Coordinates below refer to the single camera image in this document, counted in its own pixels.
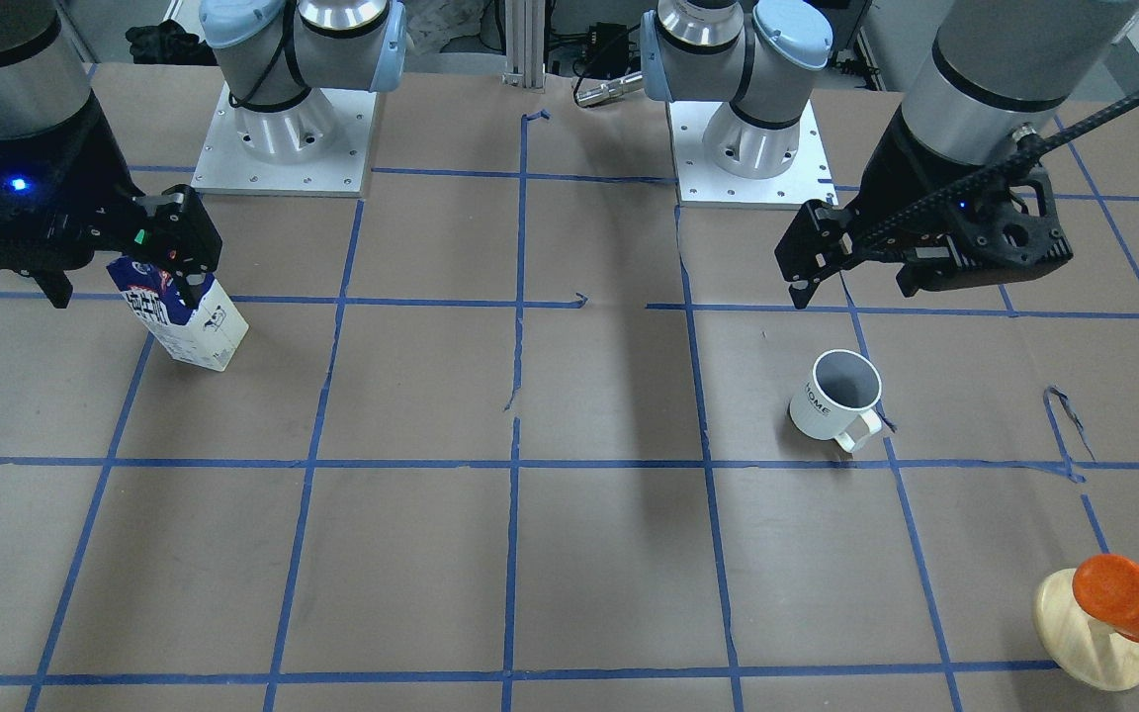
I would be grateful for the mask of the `silver robot arm holding carton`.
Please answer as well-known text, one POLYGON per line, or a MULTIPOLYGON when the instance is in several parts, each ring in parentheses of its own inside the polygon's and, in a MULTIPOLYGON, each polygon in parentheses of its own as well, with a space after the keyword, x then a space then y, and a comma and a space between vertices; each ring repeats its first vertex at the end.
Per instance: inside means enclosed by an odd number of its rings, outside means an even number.
MULTIPOLYGON (((323 91, 390 93, 405 66, 399 1, 204 1, 199 21, 227 106, 259 159, 329 144, 323 91)), ((0 1, 0 271, 52 306, 71 271, 114 252, 172 283, 197 310, 222 242, 192 188, 141 191, 54 1, 0 1)))

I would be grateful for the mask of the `silver robot arm near mug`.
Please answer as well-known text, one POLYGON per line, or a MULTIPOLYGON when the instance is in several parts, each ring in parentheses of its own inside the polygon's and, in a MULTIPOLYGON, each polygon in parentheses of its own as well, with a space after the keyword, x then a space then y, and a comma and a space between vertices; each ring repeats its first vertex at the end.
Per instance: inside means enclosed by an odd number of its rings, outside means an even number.
MULTIPOLYGON (((1121 28, 1131 1, 957 1, 838 208, 808 200, 775 257, 794 306, 831 275, 898 263, 906 297, 1044 278, 1073 251, 1041 154, 1056 116, 1121 28)), ((743 179, 800 156, 803 113, 831 58, 831 23, 805 1, 659 1, 639 26, 653 100, 716 105, 704 145, 743 179)))

